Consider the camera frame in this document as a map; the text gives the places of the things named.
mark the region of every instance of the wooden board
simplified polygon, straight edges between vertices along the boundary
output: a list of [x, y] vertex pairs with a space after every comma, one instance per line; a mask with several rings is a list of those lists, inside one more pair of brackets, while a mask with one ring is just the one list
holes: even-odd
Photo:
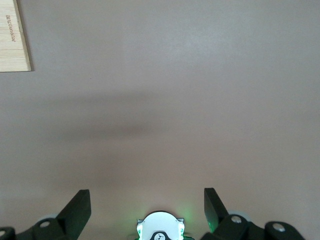
[[0, 72], [31, 71], [16, 0], [0, 0]]

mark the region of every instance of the screw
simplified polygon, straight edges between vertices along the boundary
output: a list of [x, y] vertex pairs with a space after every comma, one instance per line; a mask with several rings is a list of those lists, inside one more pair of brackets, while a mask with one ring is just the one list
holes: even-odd
[[241, 218], [239, 216], [232, 216], [231, 217], [231, 220], [232, 222], [236, 223], [236, 224], [240, 224], [242, 221], [241, 221]]
[[280, 223], [274, 223], [273, 228], [279, 232], [284, 232], [286, 229], [284, 226], [282, 226]]
[[44, 221], [43, 223], [40, 224], [40, 228], [45, 228], [48, 227], [50, 225], [49, 221]]

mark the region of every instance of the green light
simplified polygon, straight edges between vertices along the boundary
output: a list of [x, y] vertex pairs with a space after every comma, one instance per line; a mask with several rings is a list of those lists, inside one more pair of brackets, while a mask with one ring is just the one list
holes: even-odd
[[138, 225], [136, 230], [138, 231], [139, 234], [139, 239], [142, 239], [142, 230], [143, 230], [143, 226], [142, 225]]
[[180, 229], [179, 240], [184, 240], [185, 225], [183, 223], [179, 223], [178, 225], [179, 225], [179, 229]]
[[209, 228], [211, 230], [211, 233], [213, 233], [216, 230], [216, 228], [218, 227], [218, 223], [214, 224], [212, 222], [208, 222], [208, 224], [209, 224]]

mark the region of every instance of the wooden plank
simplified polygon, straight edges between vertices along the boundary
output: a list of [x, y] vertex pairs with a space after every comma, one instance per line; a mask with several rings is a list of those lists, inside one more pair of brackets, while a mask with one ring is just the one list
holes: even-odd
[[17, 0], [0, 0], [0, 72], [31, 71]]

